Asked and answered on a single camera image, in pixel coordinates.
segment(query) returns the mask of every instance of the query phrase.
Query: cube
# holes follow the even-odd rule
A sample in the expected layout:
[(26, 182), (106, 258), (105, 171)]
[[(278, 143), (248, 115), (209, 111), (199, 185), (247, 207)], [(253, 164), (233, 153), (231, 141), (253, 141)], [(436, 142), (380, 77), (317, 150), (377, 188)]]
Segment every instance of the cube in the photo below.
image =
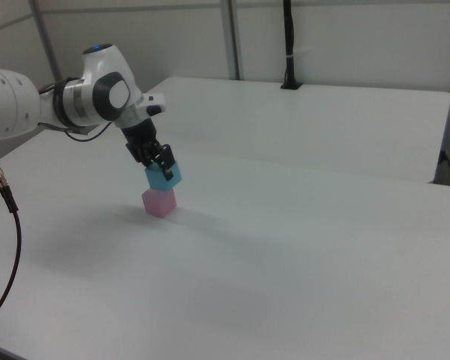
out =
[(175, 162), (171, 170), (173, 172), (173, 177), (167, 181), (162, 173), (162, 169), (156, 163), (147, 167), (145, 169), (145, 174), (147, 175), (150, 188), (160, 191), (171, 191), (173, 187), (182, 180), (182, 174), (180, 174), (178, 163)]
[(165, 218), (177, 207), (173, 189), (170, 191), (148, 189), (142, 194), (142, 199), (145, 211), (158, 218)]

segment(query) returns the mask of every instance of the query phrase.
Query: pink cube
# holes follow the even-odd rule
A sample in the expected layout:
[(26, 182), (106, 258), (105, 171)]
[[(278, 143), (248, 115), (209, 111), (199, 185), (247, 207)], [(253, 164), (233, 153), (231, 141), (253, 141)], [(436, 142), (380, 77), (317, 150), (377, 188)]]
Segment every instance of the pink cube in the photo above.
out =
[(177, 207), (173, 189), (170, 191), (148, 189), (142, 194), (142, 199), (145, 211), (159, 218), (165, 218)]

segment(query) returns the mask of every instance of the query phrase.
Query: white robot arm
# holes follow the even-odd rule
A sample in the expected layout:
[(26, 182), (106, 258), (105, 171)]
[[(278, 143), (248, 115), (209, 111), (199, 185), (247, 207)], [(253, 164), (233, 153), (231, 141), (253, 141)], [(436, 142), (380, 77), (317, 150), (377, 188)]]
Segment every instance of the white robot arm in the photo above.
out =
[(87, 134), (114, 122), (137, 162), (156, 163), (168, 181), (175, 163), (169, 145), (156, 139), (151, 116), (164, 111), (162, 94), (142, 94), (119, 49), (93, 46), (82, 54), (80, 79), (66, 79), (37, 91), (30, 79), (0, 70), (0, 139), (32, 131), (39, 125), (54, 131)]

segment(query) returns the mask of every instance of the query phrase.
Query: black ring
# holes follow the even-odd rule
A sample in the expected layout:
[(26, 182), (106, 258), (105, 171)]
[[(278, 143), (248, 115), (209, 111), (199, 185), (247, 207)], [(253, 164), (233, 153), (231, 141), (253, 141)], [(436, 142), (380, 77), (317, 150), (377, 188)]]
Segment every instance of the black ring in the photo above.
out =
[(55, 110), (55, 114), (57, 115), (58, 120), (60, 120), (60, 122), (67, 128), (70, 128), (72, 130), (84, 128), (84, 126), (74, 124), (74, 122), (68, 118), (67, 113), (65, 112), (65, 107), (63, 106), (63, 91), (65, 90), (65, 86), (67, 85), (67, 83), (73, 80), (78, 80), (78, 78), (69, 77), (68, 79), (57, 82), (55, 84), (55, 88), (53, 89), (52, 101), (53, 109)]

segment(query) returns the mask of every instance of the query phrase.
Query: wall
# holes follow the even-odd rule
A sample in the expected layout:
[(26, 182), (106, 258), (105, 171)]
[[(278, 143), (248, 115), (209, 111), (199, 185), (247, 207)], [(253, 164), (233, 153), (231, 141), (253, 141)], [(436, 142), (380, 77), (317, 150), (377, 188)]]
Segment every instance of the wall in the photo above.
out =
[[(312, 2), (362, 4), (308, 6)], [(450, 92), (450, 3), (443, 3), (450, 1), (393, 2), (400, 1), (297, 1), (292, 9), (297, 79)], [(283, 82), (281, 0), (237, 0), (236, 12), (242, 78)], [(450, 157), (450, 116), (445, 147)], [(445, 166), (438, 179), (449, 183)]]
[(167, 77), (229, 79), (223, 1), (38, 2), (63, 77), (81, 77), (80, 54), (115, 44), (145, 92)]
[[(25, 74), (38, 88), (53, 82), (47, 56), (27, 1), (0, 0), (0, 68)], [(0, 141), (0, 157), (34, 136)]]

